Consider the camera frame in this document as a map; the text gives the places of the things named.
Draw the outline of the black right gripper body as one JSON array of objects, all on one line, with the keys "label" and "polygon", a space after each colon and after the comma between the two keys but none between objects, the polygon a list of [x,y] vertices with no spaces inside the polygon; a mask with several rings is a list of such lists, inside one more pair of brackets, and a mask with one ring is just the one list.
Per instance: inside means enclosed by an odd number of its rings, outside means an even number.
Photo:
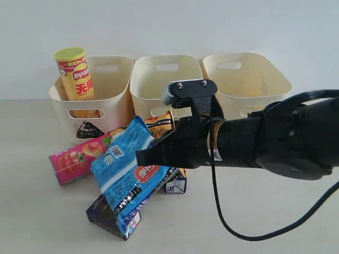
[{"label": "black right gripper body", "polygon": [[210,119],[204,117],[201,124],[195,124],[189,116],[181,118],[175,126],[183,131],[183,143],[173,148],[160,148],[164,155],[163,166],[187,169],[210,166]]}]

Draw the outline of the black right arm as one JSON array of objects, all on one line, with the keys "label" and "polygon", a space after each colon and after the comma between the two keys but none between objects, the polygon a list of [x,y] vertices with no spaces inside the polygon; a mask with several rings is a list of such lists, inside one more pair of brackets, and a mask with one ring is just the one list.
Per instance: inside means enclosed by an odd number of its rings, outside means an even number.
[{"label": "black right arm", "polygon": [[244,119],[180,119],[176,129],[136,153],[140,166],[262,168],[284,177],[318,180],[338,166],[338,99],[276,104]]}]

